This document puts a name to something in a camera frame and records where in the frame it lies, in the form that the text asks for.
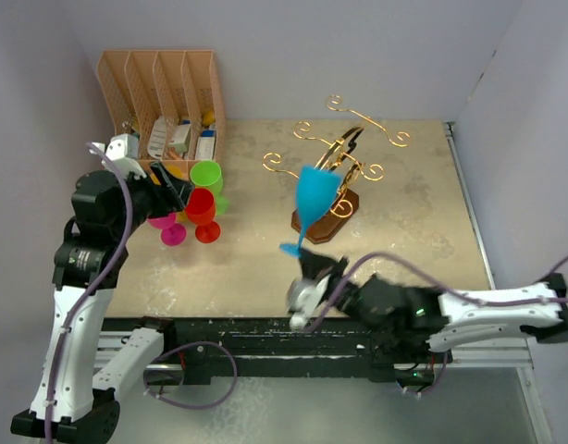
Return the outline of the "yellow wine glass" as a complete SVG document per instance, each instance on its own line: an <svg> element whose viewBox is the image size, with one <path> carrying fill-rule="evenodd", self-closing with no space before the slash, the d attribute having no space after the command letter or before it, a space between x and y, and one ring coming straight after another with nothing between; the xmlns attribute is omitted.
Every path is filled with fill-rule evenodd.
<svg viewBox="0 0 568 444"><path fill-rule="evenodd" d="M174 177L178 179L185 179L181 169L174 165L167 165L167 170L171 173ZM176 213L176 221L179 223L185 223L188 220L185 211L180 211Z"/></svg>

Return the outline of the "magenta wine glass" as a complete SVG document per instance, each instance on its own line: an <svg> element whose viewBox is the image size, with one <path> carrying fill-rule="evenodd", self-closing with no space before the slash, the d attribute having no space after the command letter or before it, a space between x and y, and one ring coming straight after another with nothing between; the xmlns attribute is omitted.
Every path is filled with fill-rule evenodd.
<svg viewBox="0 0 568 444"><path fill-rule="evenodd" d="M160 230L160 239L168 247L182 244L187 237L187 229L177 222L175 213L168 216L148 218L148 223Z"/></svg>

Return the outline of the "red wine glass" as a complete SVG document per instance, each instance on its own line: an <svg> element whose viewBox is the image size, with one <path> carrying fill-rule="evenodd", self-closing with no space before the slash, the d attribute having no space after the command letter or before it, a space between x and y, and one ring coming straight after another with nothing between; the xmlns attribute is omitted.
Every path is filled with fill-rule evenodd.
<svg viewBox="0 0 568 444"><path fill-rule="evenodd" d="M219 238L221 228L215 221L216 201L212 192L204 188L195 188L185 212L195 226L195 238L199 242L212 243Z"/></svg>

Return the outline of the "green wine glass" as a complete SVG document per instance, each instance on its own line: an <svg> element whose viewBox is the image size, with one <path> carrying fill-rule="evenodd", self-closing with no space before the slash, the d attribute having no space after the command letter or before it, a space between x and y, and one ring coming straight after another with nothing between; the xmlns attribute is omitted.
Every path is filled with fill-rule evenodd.
<svg viewBox="0 0 568 444"><path fill-rule="evenodd" d="M197 188L212 192L216 201L216 214L224 215L228 209L228 199L223 195L223 175L221 166L213 160L198 161L190 171L190 179Z"/></svg>

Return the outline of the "blue wine glass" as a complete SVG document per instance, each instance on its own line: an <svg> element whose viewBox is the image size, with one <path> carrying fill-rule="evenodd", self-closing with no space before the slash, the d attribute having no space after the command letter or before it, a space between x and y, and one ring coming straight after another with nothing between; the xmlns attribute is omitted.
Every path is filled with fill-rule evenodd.
<svg viewBox="0 0 568 444"><path fill-rule="evenodd" d="M295 258L300 257L303 239L308 229L322 218L337 198L342 177L335 172L304 166L297 182L295 203L301 230L296 243L285 242L279 249Z"/></svg>

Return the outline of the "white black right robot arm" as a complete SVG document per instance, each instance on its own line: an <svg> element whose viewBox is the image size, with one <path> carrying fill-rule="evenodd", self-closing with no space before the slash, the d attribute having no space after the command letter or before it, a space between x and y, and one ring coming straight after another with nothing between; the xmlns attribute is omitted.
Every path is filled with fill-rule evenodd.
<svg viewBox="0 0 568 444"><path fill-rule="evenodd" d="M302 275L287 293L290 328L314 331L335 309L367 329L368 353L382 367L427 364L455 347L489 339L568 342L567 285L560 273L522 288L453 290L399 256L387 257L426 286L392 283L378 274L363 284L353 282L352 275L375 253L350 265L346 258L301 250Z"/></svg>

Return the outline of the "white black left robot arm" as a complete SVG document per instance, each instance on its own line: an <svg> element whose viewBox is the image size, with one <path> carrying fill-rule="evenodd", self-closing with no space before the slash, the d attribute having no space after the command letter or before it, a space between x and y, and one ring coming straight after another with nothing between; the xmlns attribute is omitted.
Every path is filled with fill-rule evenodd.
<svg viewBox="0 0 568 444"><path fill-rule="evenodd" d="M120 352L94 369L128 238L148 219L184 210L193 189L159 162L150 172L113 167L77 180L74 215L54 257L54 324L42 380L31 406L12 418L12 434L49 443L106 443L117 427L121 399L148 363L175 358L174 322L145 317Z"/></svg>

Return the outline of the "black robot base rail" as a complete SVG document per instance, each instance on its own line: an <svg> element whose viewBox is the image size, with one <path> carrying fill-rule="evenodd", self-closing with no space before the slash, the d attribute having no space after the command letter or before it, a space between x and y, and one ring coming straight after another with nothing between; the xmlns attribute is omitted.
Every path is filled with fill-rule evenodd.
<svg viewBox="0 0 568 444"><path fill-rule="evenodd" d="M427 386L432 371L452 361L432 352L419 333L373 331L345 318L327 318L313 333L295 333L283 317L181 317L167 323L165 351L148 372L207 385L215 377L364 378ZM179 348L191 344L186 351Z"/></svg>

